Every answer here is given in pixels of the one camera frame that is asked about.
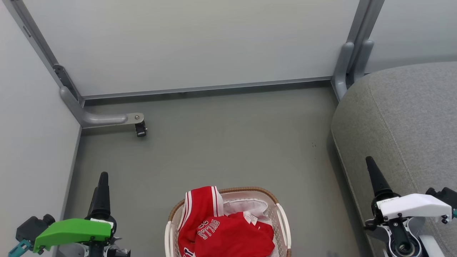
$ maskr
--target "laundry basket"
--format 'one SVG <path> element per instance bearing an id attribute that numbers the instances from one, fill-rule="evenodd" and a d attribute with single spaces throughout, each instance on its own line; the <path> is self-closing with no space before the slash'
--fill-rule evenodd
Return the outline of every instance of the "laundry basket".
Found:
<path id="1" fill-rule="evenodd" d="M 233 200 L 258 199 L 268 204 L 268 217 L 271 219 L 275 232 L 276 246 L 280 257 L 291 257 L 291 235 L 289 222 L 282 206 L 276 197 L 269 191 L 260 187 L 236 187 L 219 190 L 224 202 Z M 166 257 L 181 257 L 178 248 L 177 226 L 179 225 L 184 200 L 180 201 L 171 211 L 165 229 L 165 255 Z"/>

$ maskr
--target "gray sofa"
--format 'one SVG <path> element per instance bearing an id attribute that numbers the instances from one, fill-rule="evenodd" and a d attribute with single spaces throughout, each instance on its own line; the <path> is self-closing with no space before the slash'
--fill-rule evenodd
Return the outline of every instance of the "gray sofa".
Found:
<path id="1" fill-rule="evenodd" d="M 367 155 L 401 195 L 457 190 L 457 62 L 366 75 L 339 103 L 331 129 L 363 221 L 373 217 Z M 457 220 L 427 220 L 422 234 L 433 235 L 446 257 L 457 257 Z M 369 242 L 383 257 L 384 244 Z"/>

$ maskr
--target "metal frame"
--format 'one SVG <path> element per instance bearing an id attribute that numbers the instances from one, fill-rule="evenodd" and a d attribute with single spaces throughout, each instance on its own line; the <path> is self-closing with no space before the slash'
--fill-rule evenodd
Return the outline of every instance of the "metal frame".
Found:
<path id="1" fill-rule="evenodd" d="M 281 81 L 269 81 L 259 83 L 245 83 L 237 85 L 222 85 L 222 86 L 208 86 L 203 88 L 186 88 L 176 90 L 162 90 L 162 91 L 144 91 L 144 92 L 132 92 L 132 93 L 120 93 L 120 94 L 107 94 L 107 95 L 93 95 L 82 97 L 74 83 L 70 79 L 68 72 L 65 68 L 60 65 L 52 53 L 51 48 L 47 44 L 44 36 L 41 34 L 38 26 L 33 20 L 30 12 L 27 10 L 22 0 L 3 0 L 5 3 L 10 2 L 14 7 L 15 12 L 18 14 L 21 22 L 18 22 L 19 26 L 24 29 L 24 33 L 30 38 L 29 41 L 34 41 L 37 45 L 37 53 L 41 52 L 46 62 L 50 63 L 53 71 L 57 75 L 58 85 L 63 88 L 61 90 L 61 97 L 67 104 L 69 109 L 72 110 L 73 115 L 80 122 L 83 128 L 92 128 L 99 126 L 111 126 L 119 125 L 121 117 L 129 116 L 130 114 L 119 114 L 116 116 L 112 115 L 98 115 L 86 112 L 83 110 L 81 105 L 84 104 L 84 100 L 88 99 L 102 99 L 102 98 L 114 98 L 124 96 L 144 96 L 154 95 L 163 93 L 174 93 L 174 92 L 188 92 L 188 91 L 203 91 L 203 90 L 214 90 L 214 89 L 226 89 L 226 88 L 238 88 L 248 86 L 266 86 L 266 85 L 278 85 L 288 84 L 297 82 L 308 82 L 317 80 L 327 80 L 330 77 L 319 77 L 319 78 L 307 78 L 299 80 L 281 80 Z M 335 90 L 338 101 L 342 99 L 347 91 L 348 85 L 351 85 L 361 77 L 365 75 L 365 67 L 368 62 L 371 50 L 374 46 L 374 42 L 369 40 L 371 31 L 373 30 L 374 24 L 377 20 L 379 12 L 381 11 L 384 0 L 360 0 L 359 5 L 354 15 L 354 20 L 348 34 L 346 43 L 341 47 L 340 55 L 336 62 L 331 82 L 333 89 Z M 72 101 L 69 101 L 68 92 L 74 96 L 77 102 L 80 103 L 81 110 L 76 110 L 75 105 Z"/>
<path id="2" fill-rule="evenodd" d="M 23 29 L 24 34 L 29 39 L 29 42 L 56 80 L 57 85 L 60 87 L 59 90 L 61 99 L 67 105 L 68 109 L 80 123 L 82 128 L 87 129 L 103 126 L 135 124 L 137 136 L 146 135 L 147 128 L 145 127 L 144 115 L 142 113 L 107 115 L 94 114 L 84 110 L 84 99 L 74 86 L 65 68 L 58 63 L 24 2 L 22 0 L 3 0 L 3 2 L 19 27 Z"/>
<path id="3" fill-rule="evenodd" d="M 348 85 L 352 85 L 365 75 L 365 67 L 374 46 L 369 37 L 383 4 L 384 0 L 361 0 L 359 3 L 347 42 L 341 48 L 332 77 L 332 86 L 338 101 L 347 92 Z"/>

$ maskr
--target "teal connector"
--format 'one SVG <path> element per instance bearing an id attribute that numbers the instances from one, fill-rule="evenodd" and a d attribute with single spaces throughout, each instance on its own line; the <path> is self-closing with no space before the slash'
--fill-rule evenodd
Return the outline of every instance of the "teal connector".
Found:
<path id="1" fill-rule="evenodd" d="M 24 239 L 8 253 L 8 257 L 20 257 L 28 250 L 32 250 L 32 245 Z"/>

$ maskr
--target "gray floor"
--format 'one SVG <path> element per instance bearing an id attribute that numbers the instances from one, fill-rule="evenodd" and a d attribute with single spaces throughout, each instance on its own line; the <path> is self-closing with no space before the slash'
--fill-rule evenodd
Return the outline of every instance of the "gray floor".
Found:
<path id="1" fill-rule="evenodd" d="M 86 131 L 66 218 L 87 215 L 98 176 L 107 171 L 120 246 L 133 257 L 165 256 L 167 218 L 186 191 L 258 186 L 282 203 L 294 256 L 370 256 L 330 136 L 334 92 L 328 82 L 318 85 L 87 107 L 143 112 L 149 135 L 136 138 L 132 127 Z"/>

